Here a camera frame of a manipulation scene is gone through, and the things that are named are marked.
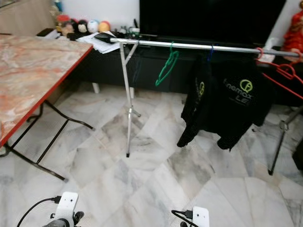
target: red cloth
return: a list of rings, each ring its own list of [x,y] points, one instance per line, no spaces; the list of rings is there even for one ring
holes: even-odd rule
[[[295,48],[303,52],[303,28],[300,28],[297,32],[291,31],[292,26],[301,21],[301,17],[303,17],[303,11],[293,16],[291,27],[284,36],[285,43],[283,49],[286,51]]]

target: blue clothes hanger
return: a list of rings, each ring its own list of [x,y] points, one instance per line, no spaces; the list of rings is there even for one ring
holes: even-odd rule
[[[165,80],[165,78],[171,73],[172,69],[175,67],[175,64],[176,64],[176,62],[177,62],[177,60],[178,60],[178,58],[179,58],[179,51],[173,51],[173,50],[172,50],[172,45],[173,45],[173,43],[174,43],[174,42],[171,42],[171,45],[170,45],[170,54],[169,54],[169,58],[167,59],[167,61],[166,61],[165,65],[164,65],[164,67],[162,68],[162,70],[161,70],[161,72],[160,72],[160,74],[159,74],[159,76],[158,76],[158,79],[156,80],[156,83],[155,83],[156,87],[159,86],[159,85],[162,83],[162,81]],[[169,67],[170,65],[171,65],[170,69],[169,69],[168,72],[164,75],[164,77],[162,77],[162,75],[163,75],[165,69],[166,69],[167,67]]]
[[[209,55],[207,56],[207,61],[211,61],[214,53],[214,45],[212,44],[212,48],[210,50]]]

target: toy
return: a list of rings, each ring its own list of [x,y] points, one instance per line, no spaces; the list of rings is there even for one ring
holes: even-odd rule
[[[71,19],[71,26],[73,27],[74,32],[79,32],[78,21],[76,19]]]
[[[108,21],[102,21],[99,24],[99,32],[106,32],[106,31],[110,31],[110,24]]]
[[[95,33],[98,31],[99,22],[96,20],[90,20],[87,24],[87,29],[90,33]]]
[[[65,27],[61,28],[62,35],[67,36],[68,33],[74,33],[74,28],[70,23],[66,24]]]
[[[86,20],[79,20],[78,30],[81,33],[86,33],[87,32],[87,21]]]
[[[303,9],[303,0],[300,1],[299,7]],[[283,51],[300,51],[303,53],[303,10],[292,17],[291,26],[285,34],[284,39]],[[293,57],[284,58],[290,61],[298,60]]]
[[[58,32],[62,32],[62,29],[68,24],[70,23],[71,19],[68,15],[58,15],[57,16],[57,31]]]

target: red object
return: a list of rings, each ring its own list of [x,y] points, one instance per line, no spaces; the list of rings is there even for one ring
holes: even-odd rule
[[[104,21],[101,21],[101,23],[106,23],[109,27],[110,27],[110,24],[108,21],[104,20]]]
[[[68,15],[58,15],[57,16],[57,21],[58,22],[66,22],[71,20],[70,17]]]
[[[258,57],[258,59],[257,59],[257,60],[259,60],[263,55],[263,49],[262,48],[257,48],[257,49],[260,50],[260,52],[261,52],[261,56]],[[280,73],[282,76],[286,77],[289,80],[292,80],[295,78],[303,85],[303,80],[296,75],[296,72],[295,72],[294,68],[292,67],[292,65],[294,65],[302,60],[302,54],[299,51],[297,51],[296,53],[298,53],[300,55],[299,60],[296,62],[292,62],[290,64],[278,65],[278,64],[271,63],[271,62],[263,62],[263,61],[257,61],[257,64],[272,65],[272,66],[276,67],[276,71],[278,73]],[[295,96],[299,97],[300,99],[303,99],[303,96],[299,95],[298,93],[294,92],[293,90],[289,89],[288,87],[284,86],[283,84],[279,83],[278,81],[272,79],[269,75],[267,75],[265,73],[262,73],[262,74],[266,78],[268,78],[271,81],[273,81],[274,83],[278,84],[280,87],[284,88],[285,90],[289,91],[290,93],[294,94]]]
[[[303,52],[303,11],[295,14],[288,32],[284,35],[283,50],[298,49]]]

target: black cable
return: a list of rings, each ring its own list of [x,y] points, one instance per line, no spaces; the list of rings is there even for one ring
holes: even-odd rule
[[[178,210],[172,210],[171,211],[175,216],[177,216],[178,218],[182,219],[183,221],[186,221],[188,224],[190,224],[191,226],[194,226],[194,227],[199,227],[197,226],[196,224],[194,224],[193,222],[187,220],[186,218],[182,217],[181,215],[179,214],[182,214],[182,215],[185,215],[187,216],[187,211],[178,211]]]
[[[35,208],[37,205],[39,205],[40,203],[45,202],[45,201],[54,201],[56,204],[58,204],[59,201],[60,201],[60,199],[61,199],[61,196],[57,196],[57,197],[48,198],[48,199],[44,199],[44,200],[41,200],[41,201],[37,202],[34,206],[32,206],[32,207],[23,215],[23,217],[20,219],[20,221],[19,221],[17,227],[20,227],[21,222],[22,222],[23,219],[26,217],[26,215],[27,215],[33,208]]]

